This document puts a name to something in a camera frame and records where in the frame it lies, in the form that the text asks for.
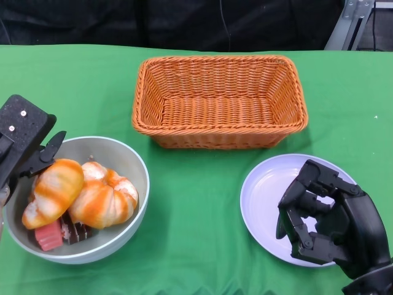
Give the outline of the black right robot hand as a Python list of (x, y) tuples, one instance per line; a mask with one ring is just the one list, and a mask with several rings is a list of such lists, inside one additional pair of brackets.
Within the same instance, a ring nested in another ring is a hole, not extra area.
[(276, 238), (291, 256), (334, 262), (350, 279), (391, 263), (387, 233), (371, 197), (339, 173), (308, 159), (278, 203)]

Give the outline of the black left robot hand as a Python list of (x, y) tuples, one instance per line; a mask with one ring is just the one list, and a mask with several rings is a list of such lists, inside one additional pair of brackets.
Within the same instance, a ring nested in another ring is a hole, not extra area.
[(20, 178), (32, 178), (54, 164), (66, 132), (42, 142), (56, 120), (20, 95), (7, 99), (1, 107), (1, 187), (13, 194)]

